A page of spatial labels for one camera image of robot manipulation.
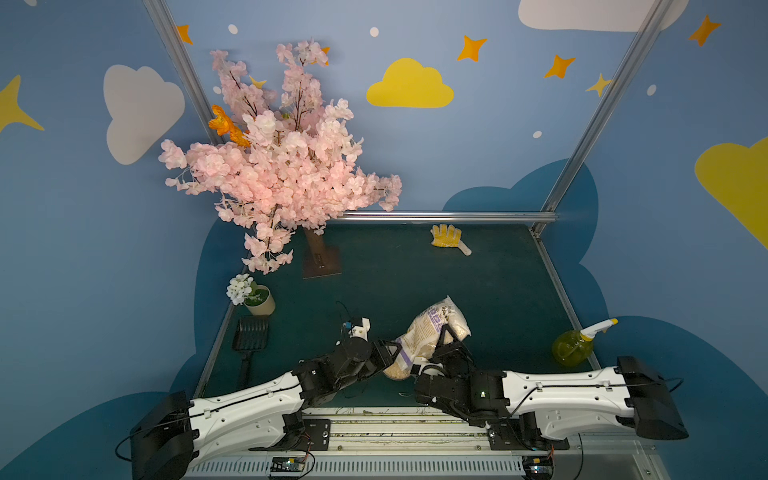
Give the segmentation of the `white woven breakfast bowl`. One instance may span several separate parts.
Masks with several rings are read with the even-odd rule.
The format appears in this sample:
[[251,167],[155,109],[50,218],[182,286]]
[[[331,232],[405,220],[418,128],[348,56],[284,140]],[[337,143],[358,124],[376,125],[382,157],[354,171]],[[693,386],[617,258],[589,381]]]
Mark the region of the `white woven breakfast bowl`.
[[387,367],[383,373],[390,380],[404,381],[413,375],[417,375],[420,371],[421,365],[411,364],[407,362],[396,361],[391,366]]

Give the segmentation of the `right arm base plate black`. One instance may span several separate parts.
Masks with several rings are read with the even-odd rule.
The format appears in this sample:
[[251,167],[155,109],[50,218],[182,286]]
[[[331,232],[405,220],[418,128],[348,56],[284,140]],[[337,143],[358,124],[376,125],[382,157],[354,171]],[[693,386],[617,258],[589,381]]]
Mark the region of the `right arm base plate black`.
[[526,413],[517,418],[502,419],[487,425],[486,432],[492,450],[530,450],[558,451],[568,450],[568,440],[549,440],[543,437],[538,428],[534,413]]

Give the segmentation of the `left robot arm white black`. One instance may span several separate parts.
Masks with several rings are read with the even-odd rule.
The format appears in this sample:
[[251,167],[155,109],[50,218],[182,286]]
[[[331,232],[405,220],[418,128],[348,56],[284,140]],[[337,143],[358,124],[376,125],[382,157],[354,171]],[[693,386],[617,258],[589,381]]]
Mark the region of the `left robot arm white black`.
[[291,450],[304,435],[303,411],[390,367],[395,341],[342,340],[261,385],[209,398],[183,391],[163,398],[130,431],[135,479],[180,479],[207,460],[248,449]]

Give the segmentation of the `instant oats bag white purple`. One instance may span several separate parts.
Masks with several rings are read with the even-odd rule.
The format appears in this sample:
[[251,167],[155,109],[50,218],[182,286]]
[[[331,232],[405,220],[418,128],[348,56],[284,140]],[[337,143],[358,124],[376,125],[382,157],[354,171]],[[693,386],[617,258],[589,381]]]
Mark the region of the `instant oats bag white purple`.
[[450,324],[462,341],[471,335],[464,314],[453,299],[446,296],[416,316],[407,331],[395,340],[402,345],[395,362],[424,364],[434,354],[443,324]]

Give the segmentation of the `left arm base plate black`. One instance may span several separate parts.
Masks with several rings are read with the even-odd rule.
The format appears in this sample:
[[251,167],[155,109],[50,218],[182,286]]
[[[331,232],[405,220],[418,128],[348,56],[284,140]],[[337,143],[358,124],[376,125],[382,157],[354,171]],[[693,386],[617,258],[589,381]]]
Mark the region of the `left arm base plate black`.
[[326,418],[304,419],[302,426],[292,425],[285,436],[271,447],[252,447],[250,451],[324,452],[329,449],[332,422]]

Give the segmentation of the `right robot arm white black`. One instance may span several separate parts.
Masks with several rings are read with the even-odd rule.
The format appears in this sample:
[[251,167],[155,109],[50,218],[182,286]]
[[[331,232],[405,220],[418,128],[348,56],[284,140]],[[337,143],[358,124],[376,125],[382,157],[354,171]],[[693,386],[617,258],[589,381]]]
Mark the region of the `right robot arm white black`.
[[689,436],[668,378],[632,356],[588,372],[481,370],[463,342],[440,340],[410,373],[417,402],[473,427],[509,429],[531,448],[612,428],[650,440]]

